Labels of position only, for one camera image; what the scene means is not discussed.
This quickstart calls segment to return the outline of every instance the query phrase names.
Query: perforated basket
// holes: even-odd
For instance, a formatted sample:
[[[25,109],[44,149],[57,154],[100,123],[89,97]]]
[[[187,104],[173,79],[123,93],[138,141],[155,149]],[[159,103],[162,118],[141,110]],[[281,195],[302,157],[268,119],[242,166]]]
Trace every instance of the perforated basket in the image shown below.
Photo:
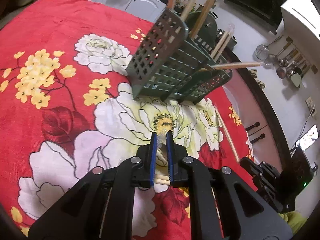
[[[194,74],[202,68],[212,69],[215,62],[208,51],[188,38],[188,28],[180,17],[166,9],[153,25],[130,61],[127,72],[133,98],[139,94],[200,101],[216,88],[212,76],[201,80],[192,93],[180,93]]]

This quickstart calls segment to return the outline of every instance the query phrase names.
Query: red floral bedsheet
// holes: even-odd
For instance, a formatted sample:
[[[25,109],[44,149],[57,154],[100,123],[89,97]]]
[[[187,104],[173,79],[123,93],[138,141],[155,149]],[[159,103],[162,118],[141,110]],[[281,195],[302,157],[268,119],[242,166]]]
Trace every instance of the red floral bedsheet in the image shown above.
[[[227,165],[253,187],[216,121],[213,105],[240,157],[252,156],[223,88],[196,106],[132,100],[125,69],[151,26],[88,0],[39,0],[0,31],[0,203],[26,235],[90,169],[118,166],[154,131],[172,130],[189,155]],[[158,155],[156,172],[166,165]],[[137,188],[132,234],[190,239],[188,190]]]

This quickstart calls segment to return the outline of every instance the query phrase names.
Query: white wall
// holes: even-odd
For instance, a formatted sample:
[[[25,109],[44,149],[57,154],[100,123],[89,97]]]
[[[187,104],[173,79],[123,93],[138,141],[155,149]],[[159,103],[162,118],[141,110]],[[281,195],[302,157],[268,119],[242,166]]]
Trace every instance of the white wall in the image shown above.
[[[218,28],[226,29],[230,22],[235,24],[236,30],[234,36],[237,39],[238,45],[235,46],[233,52],[241,61],[252,61],[253,52],[259,44],[269,44],[280,34],[284,34],[285,38],[288,36],[284,31],[283,22],[277,30],[277,36],[275,36],[272,33],[268,33],[262,26],[247,17],[242,11],[223,3],[223,0],[220,0],[218,4],[219,6],[213,10],[219,17],[219,19],[216,20]],[[271,46],[270,50],[276,54],[285,44],[286,41],[282,39],[276,45]],[[290,50],[291,47],[286,50],[286,53],[280,55],[280,57],[288,54]],[[320,62],[315,62],[313,59],[309,60],[320,67]],[[314,75],[309,71],[304,77],[307,87],[300,89],[294,87],[289,80],[281,80],[278,78],[275,69],[259,67],[258,79],[266,84],[266,88],[263,91],[279,119],[289,148],[291,148],[297,140],[300,130],[310,113],[305,103],[305,100],[309,96],[311,96],[315,102],[319,113],[315,118],[309,118],[304,132],[308,131],[314,124],[317,125],[318,129],[320,128],[320,72]],[[319,149],[320,140],[317,140],[305,152],[312,167],[314,166],[314,161],[320,164]],[[308,217],[319,199],[320,175],[316,176],[297,197],[296,209]]]

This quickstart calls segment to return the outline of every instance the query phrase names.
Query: yellow flower print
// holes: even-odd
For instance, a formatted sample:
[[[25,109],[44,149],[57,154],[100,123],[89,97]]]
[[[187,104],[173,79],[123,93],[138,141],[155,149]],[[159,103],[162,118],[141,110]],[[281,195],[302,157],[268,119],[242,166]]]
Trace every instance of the yellow flower print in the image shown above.
[[[3,92],[6,89],[8,84],[9,84],[8,80],[3,81],[0,85],[0,91]]]
[[[20,58],[25,52],[24,51],[19,51],[17,52],[16,54],[14,54],[14,58],[17,59],[17,58]]]
[[[234,108],[232,106],[229,106],[229,109],[232,110],[232,114],[229,114],[230,118],[233,118],[233,122],[239,126],[242,124],[239,115],[236,113],[236,111],[234,110]]]
[[[26,67],[30,67],[38,64],[39,64],[39,59],[36,58],[34,55],[30,55],[24,65]]]
[[[9,74],[11,73],[11,68],[7,68],[4,72],[3,72],[3,75],[2,77],[3,78],[6,78],[7,76],[9,76]]]
[[[64,54],[64,51],[61,51],[61,50],[57,50],[57,51],[54,51],[53,52],[53,55],[55,56],[55,57],[60,57],[60,56],[62,56]]]
[[[43,61],[43,64],[52,70],[60,68],[61,64],[59,63],[59,58],[55,57],[53,59],[47,58]]]
[[[28,236],[29,228],[26,228],[23,226],[20,226],[20,228],[21,228],[21,232],[24,233],[25,236]]]
[[[23,91],[16,93],[16,98],[21,100],[22,103],[25,103],[28,99],[27,95]]]
[[[22,67],[20,69],[20,74],[17,76],[17,79],[21,79],[21,78],[27,77],[31,70],[32,70],[31,67]]]
[[[12,219],[14,222],[22,223],[22,215],[16,207],[12,207],[11,210]]]
[[[37,91],[32,95],[31,103],[36,106],[36,109],[40,109],[41,107],[47,107],[50,96],[46,96],[44,92]]]
[[[44,62],[49,56],[50,56],[50,54],[47,53],[47,51],[45,49],[38,50],[35,53],[35,58],[37,58],[41,62]]]
[[[89,85],[91,88],[98,88],[105,91],[106,88],[111,88],[110,80],[108,78],[95,79],[92,84]]]
[[[189,188],[188,187],[180,187],[179,189],[183,191],[183,195],[185,197],[189,196]]]
[[[73,67],[73,65],[66,65],[59,72],[64,78],[68,78],[73,77],[76,74],[76,69]]]
[[[107,98],[109,98],[109,95],[106,95],[103,90],[94,90],[90,89],[89,94],[84,94],[84,104],[86,106],[91,106],[92,104],[98,104],[100,102],[104,102]]]
[[[190,218],[190,205],[184,209],[186,211],[186,213],[188,214],[188,218]]]
[[[47,88],[47,87],[49,87],[50,85],[52,85],[53,83],[54,83],[54,76],[50,76],[50,77],[48,77],[46,80],[45,80],[45,82],[43,83],[43,86],[45,87],[45,88]]]

